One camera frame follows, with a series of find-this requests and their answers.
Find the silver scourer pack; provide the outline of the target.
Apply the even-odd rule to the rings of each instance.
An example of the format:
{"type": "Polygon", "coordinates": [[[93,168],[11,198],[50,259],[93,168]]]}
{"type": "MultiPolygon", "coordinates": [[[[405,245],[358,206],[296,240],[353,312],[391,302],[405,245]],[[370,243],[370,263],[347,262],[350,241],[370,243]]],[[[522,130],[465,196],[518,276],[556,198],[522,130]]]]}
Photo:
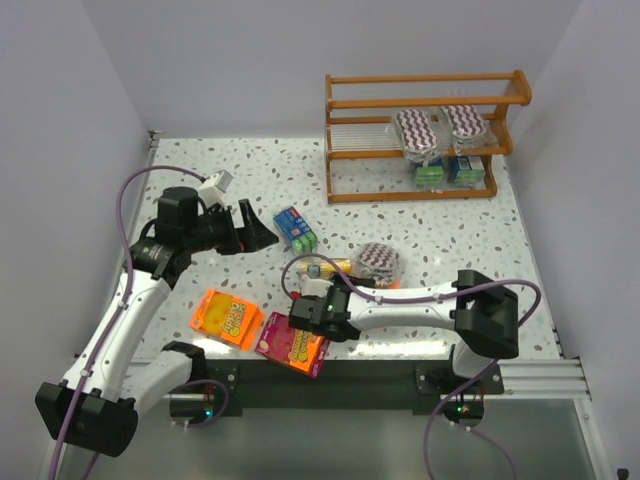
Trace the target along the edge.
{"type": "Polygon", "coordinates": [[[361,245],[351,259],[352,275],[376,283],[400,282],[401,257],[393,247],[369,242],[361,245]]]}

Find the pink grey zigzag sponge pack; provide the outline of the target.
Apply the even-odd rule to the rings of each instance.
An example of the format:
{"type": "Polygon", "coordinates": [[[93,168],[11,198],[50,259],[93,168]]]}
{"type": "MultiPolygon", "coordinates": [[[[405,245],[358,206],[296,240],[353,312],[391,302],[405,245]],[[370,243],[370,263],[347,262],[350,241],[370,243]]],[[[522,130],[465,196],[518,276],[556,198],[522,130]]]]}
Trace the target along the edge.
{"type": "Polygon", "coordinates": [[[440,107],[448,124],[453,148],[465,152],[486,145],[489,122],[473,105],[444,105],[440,107]]]}

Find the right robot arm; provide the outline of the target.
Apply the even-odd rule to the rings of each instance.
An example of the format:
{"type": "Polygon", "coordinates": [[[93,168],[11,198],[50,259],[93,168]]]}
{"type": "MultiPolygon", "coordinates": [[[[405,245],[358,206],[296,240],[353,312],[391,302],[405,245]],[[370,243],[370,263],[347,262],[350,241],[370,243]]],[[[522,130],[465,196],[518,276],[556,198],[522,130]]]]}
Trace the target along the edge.
{"type": "Polygon", "coordinates": [[[356,341],[370,330],[434,328],[456,333],[453,374],[470,378],[493,360],[519,355],[519,298],[475,270],[426,288],[378,289],[331,281],[325,292],[292,300],[289,326],[331,342],[356,341]]]}

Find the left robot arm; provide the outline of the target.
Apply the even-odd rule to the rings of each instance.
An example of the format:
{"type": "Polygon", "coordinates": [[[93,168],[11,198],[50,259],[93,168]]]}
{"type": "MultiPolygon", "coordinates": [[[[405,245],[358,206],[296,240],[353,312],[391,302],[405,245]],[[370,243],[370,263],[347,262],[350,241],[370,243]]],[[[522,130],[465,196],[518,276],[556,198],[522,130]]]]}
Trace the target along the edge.
{"type": "Polygon", "coordinates": [[[109,457],[130,444],[139,418],[164,395],[208,379],[202,348],[171,341],[143,371],[127,370],[150,320],[174,289],[194,254],[247,254],[277,243],[247,199],[239,202],[243,224],[230,208],[203,199],[189,187],[170,187],[157,215],[130,246],[125,270],[98,329],[58,383],[39,388],[36,407],[50,435],[109,457]]]}

